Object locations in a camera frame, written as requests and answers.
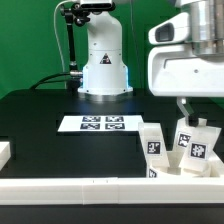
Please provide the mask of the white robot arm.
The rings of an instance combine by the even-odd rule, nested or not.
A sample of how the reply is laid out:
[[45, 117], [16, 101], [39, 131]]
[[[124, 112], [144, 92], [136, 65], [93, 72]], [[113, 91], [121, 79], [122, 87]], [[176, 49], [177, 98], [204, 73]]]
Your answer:
[[[199, 118], [189, 97], [224, 97], [224, 0], [169, 0], [181, 12], [148, 32], [148, 86], [173, 96], [189, 126]], [[102, 98], [129, 92], [122, 61], [122, 27], [109, 15], [113, 0], [81, 0], [90, 20], [81, 92]]]

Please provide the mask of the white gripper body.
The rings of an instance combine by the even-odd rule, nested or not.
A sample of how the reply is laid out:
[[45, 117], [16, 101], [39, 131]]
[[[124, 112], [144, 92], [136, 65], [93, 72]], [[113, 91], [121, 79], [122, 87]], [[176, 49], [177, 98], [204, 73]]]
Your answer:
[[148, 85], [155, 96], [224, 97], [224, 57], [197, 57], [187, 44], [155, 47]]

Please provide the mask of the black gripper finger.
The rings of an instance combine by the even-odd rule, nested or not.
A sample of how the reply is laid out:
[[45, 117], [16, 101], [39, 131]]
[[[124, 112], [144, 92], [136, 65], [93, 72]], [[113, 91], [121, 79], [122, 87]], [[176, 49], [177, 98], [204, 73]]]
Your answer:
[[189, 100], [186, 97], [178, 97], [176, 102], [185, 117], [185, 123], [188, 126], [197, 126], [199, 124], [199, 118], [192, 109]]

